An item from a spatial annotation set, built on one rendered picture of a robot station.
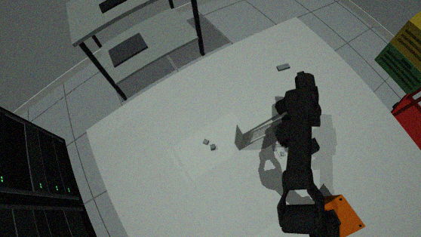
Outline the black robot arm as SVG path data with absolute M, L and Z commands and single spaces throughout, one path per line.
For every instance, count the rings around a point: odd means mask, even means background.
M 312 127 L 321 124 L 318 87 L 314 75 L 304 71 L 297 73 L 295 85 L 296 89 L 286 91 L 284 96 L 289 117 L 272 129 L 281 146 L 289 147 L 281 178 L 284 193 L 277 206 L 279 225 L 285 233 L 340 237 L 340 219 L 334 209 L 324 210 L 324 196 L 312 176 Z M 307 189 L 315 204 L 287 205 L 287 194 L 295 189 Z

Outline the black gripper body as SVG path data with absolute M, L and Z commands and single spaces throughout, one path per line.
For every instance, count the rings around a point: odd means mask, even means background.
M 279 115 L 281 115 L 283 112 L 287 112 L 285 107 L 284 107 L 284 99 L 283 100 L 279 100 L 275 103 L 275 108 L 276 111 L 278 112 Z M 289 113 L 284 115 L 284 120 L 287 119 L 289 117 Z M 317 140 L 315 138 L 312 139 L 312 154 L 316 153 L 317 151 L 319 151 L 320 146 L 317 143 Z

